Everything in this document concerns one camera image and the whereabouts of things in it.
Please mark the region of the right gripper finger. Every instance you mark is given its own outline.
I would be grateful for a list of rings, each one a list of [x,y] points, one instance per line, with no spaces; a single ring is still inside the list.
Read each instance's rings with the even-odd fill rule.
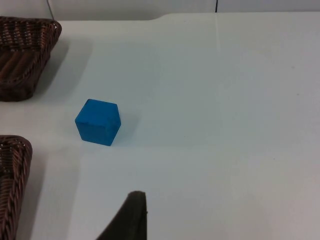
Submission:
[[[132,191],[98,236],[99,240],[147,240],[147,198],[143,191]]]

